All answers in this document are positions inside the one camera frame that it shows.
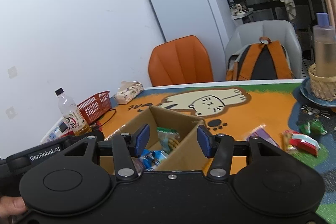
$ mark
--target white wall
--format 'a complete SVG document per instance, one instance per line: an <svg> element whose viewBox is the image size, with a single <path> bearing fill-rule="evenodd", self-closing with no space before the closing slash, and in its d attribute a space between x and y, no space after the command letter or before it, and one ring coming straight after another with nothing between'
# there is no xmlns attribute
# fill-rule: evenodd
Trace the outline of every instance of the white wall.
<svg viewBox="0 0 336 224"><path fill-rule="evenodd" d="M60 118L59 87L80 103L122 80L150 86L162 42L148 0L0 0L0 157L39 144Z"/></svg>

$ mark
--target orange chair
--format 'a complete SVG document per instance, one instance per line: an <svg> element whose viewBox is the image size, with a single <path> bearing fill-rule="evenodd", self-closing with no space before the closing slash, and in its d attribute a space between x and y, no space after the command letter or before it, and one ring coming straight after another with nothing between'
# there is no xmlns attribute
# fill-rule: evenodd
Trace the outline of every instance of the orange chair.
<svg viewBox="0 0 336 224"><path fill-rule="evenodd" d="M153 86L213 82L207 50L193 35L155 47L148 73Z"/></svg>

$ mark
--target blue plate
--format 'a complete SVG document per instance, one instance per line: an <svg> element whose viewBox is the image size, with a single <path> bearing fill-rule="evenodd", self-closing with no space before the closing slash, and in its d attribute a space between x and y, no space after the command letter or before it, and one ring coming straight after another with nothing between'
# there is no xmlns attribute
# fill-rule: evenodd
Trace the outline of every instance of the blue plate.
<svg viewBox="0 0 336 224"><path fill-rule="evenodd" d="M312 101L313 103L317 105L326 106L326 107L336 107L336 100L333 100L330 102L330 101L317 98L314 95L314 92L310 88L310 78L307 78L302 82L300 86L300 91L308 100Z"/></svg>

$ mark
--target white refrigerator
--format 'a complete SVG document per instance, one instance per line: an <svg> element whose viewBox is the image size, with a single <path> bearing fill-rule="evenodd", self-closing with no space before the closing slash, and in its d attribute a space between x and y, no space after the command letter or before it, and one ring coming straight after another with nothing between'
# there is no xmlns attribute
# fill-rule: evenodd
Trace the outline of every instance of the white refrigerator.
<svg viewBox="0 0 336 224"><path fill-rule="evenodd" d="M150 0L166 41L196 36L207 49L214 81L224 81L224 50L236 26L227 0Z"/></svg>

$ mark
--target woven basket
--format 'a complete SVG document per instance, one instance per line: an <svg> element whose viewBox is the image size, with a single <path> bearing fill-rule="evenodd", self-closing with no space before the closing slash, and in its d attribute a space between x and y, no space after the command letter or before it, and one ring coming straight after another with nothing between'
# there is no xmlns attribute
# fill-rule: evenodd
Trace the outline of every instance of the woven basket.
<svg viewBox="0 0 336 224"><path fill-rule="evenodd" d="M316 64L309 67L308 73L310 76L310 87L316 97L327 101L333 101L336 99L336 76L316 76Z"/></svg>

